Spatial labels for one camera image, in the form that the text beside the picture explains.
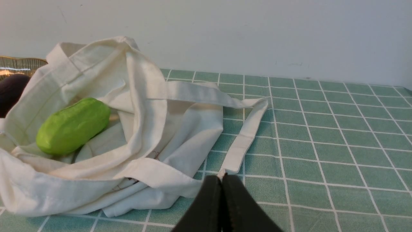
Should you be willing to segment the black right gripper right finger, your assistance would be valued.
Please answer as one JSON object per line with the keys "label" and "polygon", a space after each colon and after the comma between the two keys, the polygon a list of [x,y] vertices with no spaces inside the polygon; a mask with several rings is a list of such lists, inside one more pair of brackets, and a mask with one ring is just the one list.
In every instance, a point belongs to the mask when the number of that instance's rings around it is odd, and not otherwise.
{"label": "black right gripper right finger", "polygon": [[282,232],[236,175],[222,178],[223,232]]}

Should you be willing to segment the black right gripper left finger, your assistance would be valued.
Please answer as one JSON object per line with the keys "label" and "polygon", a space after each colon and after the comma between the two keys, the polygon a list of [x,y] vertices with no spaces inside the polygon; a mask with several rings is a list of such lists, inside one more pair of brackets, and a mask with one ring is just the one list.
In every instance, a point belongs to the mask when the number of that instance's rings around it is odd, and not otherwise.
{"label": "black right gripper left finger", "polygon": [[220,199],[222,186],[214,175],[205,177],[201,189],[173,232],[220,232]]}

